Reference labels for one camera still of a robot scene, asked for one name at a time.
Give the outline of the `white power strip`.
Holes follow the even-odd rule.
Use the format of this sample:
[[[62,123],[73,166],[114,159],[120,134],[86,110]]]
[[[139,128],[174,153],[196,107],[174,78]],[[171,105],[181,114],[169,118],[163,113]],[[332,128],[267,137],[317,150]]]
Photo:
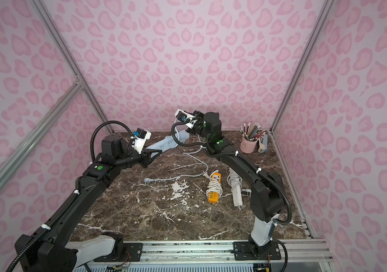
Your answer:
[[[233,169],[229,169],[227,183],[231,186],[234,207],[242,207],[242,178]]]

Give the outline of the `orange power strip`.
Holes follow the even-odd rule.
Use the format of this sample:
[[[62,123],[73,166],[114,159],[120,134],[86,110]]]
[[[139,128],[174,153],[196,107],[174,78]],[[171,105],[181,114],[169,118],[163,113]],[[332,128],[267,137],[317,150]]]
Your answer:
[[[216,170],[209,176],[209,183],[206,191],[208,202],[210,204],[217,204],[222,193],[221,174]]]

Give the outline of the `light blue power strip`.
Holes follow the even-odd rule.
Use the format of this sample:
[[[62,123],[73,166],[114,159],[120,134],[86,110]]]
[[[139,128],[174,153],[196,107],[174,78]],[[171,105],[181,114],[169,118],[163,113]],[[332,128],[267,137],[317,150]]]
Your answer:
[[[190,135],[185,130],[176,132],[175,136],[178,141],[183,143],[185,143],[190,138]],[[176,148],[177,146],[178,144],[175,142],[172,136],[166,136],[164,139],[147,147],[147,149],[161,150],[164,153],[165,151]]]

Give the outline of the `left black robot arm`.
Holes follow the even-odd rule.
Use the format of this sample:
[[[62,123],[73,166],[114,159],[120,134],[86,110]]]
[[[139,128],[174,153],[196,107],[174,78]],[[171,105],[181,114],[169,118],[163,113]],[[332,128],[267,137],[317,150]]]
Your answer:
[[[146,141],[151,137],[150,131],[140,128],[131,131],[124,123],[114,120],[96,128],[91,136],[91,148],[98,132],[109,124],[126,128],[130,140],[112,134],[103,139],[101,153],[91,150],[91,163],[76,179],[71,195],[32,235],[22,235],[15,242],[17,255],[7,271],[12,272],[21,265],[25,272],[72,272],[96,259],[131,261],[132,256],[124,246],[123,236],[114,232],[105,232],[96,239],[78,244],[69,243],[83,216],[122,170],[135,165],[146,168],[162,153],[161,150],[145,148]]]

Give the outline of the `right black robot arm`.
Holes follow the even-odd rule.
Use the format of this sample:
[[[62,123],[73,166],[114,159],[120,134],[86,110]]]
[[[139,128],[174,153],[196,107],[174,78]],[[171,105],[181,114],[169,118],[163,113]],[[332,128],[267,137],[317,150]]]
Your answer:
[[[210,158],[216,158],[230,167],[251,189],[250,207],[255,215],[250,241],[257,247],[264,247],[273,241],[272,234],[278,224],[288,225],[292,220],[292,207],[286,195],[282,177],[249,161],[222,132],[220,115],[217,112],[188,113],[181,109],[175,113],[178,120],[171,127],[171,134],[177,144],[201,146]],[[204,142],[184,144],[175,135],[176,127],[185,125],[187,132],[198,135]]]

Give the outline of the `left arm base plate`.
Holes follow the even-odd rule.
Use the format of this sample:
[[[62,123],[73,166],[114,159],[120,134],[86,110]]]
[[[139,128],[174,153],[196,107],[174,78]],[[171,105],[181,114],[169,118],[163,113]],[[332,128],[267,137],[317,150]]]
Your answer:
[[[139,262],[143,243],[120,243],[106,256],[94,259],[94,262]]]

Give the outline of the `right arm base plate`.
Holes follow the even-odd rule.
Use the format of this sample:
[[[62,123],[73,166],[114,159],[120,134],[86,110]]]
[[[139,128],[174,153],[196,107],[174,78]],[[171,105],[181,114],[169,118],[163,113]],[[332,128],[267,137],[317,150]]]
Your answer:
[[[271,241],[261,247],[252,241],[236,241],[233,243],[232,253],[236,261],[272,261],[282,259],[282,254],[276,241]]]

